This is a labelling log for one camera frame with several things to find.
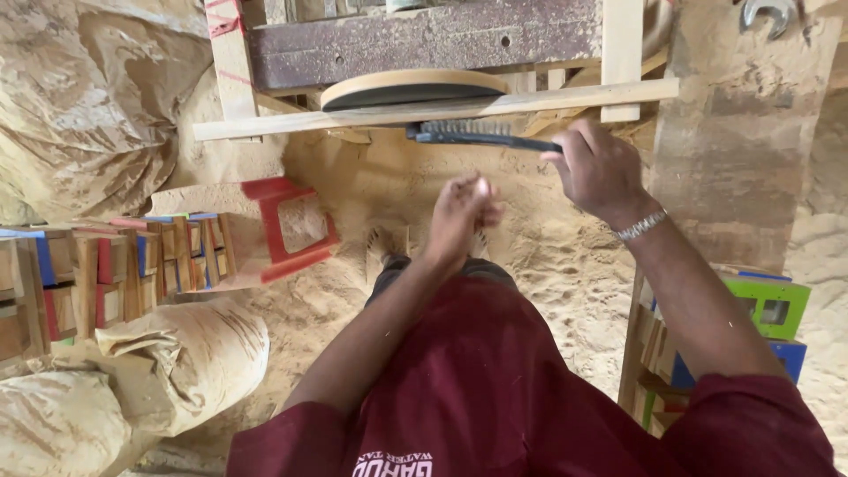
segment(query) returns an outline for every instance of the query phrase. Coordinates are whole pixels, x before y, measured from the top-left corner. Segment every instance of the maroon shirt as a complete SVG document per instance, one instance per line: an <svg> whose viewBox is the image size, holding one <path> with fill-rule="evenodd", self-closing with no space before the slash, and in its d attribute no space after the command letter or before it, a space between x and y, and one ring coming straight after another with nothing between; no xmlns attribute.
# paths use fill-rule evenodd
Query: maroon shirt
<svg viewBox="0 0 848 477"><path fill-rule="evenodd" d="M786 379L703 377L656 439L571 373L521 294L452 278L358 415L306 402L235 435L231 477L836 475Z"/></svg>

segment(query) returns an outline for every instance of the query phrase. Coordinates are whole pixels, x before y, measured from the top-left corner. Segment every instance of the stack of wooden blocks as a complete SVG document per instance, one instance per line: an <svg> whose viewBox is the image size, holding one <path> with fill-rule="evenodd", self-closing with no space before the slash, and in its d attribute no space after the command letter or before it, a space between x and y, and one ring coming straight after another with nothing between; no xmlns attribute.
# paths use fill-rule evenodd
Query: stack of wooden blocks
<svg viewBox="0 0 848 477"><path fill-rule="evenodd" d="M718 276L750 313L793 382L798 383L806 345L795 340L810 289L787 277L749 267L714 265ZM639 357L645 372L636 384L633 418L660 437L683 415L695 378L686 368L647 282L639 297L642 313Z"/></svg>
<svg viewBox="0 0 848 477"><path fill-rule="evenodd" d="M232 251L223 213L0 227L0 368L214 288Z"/></svg>

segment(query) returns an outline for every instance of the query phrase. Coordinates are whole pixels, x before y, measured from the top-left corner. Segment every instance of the disc sander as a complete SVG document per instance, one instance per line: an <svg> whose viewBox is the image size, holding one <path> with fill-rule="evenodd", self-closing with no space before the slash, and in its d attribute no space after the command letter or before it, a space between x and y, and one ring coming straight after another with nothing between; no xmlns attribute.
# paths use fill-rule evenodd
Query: disc sander
<svg viewBox="0 0 848 477"><path fill-rule="evenodd" d="M357 76L321 94L321 110L419 103L437 99L476 98L507 94L496 76L466 70L397 70Z"/></svg>

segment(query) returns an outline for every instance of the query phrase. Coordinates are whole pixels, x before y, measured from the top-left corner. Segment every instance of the wrench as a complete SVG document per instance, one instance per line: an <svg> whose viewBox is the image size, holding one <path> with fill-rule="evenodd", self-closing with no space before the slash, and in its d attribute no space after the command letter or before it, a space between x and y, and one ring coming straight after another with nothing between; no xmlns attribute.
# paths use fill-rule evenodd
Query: wrench
<svg viewBox="0 0 848 477"><path fill-rule="evenodd" d="M790 21L798 18L798 6L795 0L746 0L742 7L742 15L739 17L739 30L747 31L754 23L757 12L765 8L774 19L772 30L768 32L768 39L774 40L783 35Z"/></svg>

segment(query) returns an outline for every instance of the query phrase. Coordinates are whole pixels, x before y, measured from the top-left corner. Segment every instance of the silver bracelet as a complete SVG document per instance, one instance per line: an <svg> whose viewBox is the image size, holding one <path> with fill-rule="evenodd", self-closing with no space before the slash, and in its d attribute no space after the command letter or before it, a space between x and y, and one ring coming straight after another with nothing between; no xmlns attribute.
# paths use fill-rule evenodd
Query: silver bracelet
<svg viewBox="0 0 848 477"><path fill-rule="evenodd" d="M642 235L645 232L648 232L653 228L656 224L665 220L668 216L666 210L660 210L659 212L654 212L653 214L647 216L646 218L636 222L636 225L626 228L621 232L613 232L616 237L621 239L622 241L628 241L630 239L635 239L639 235Z"/></svg>

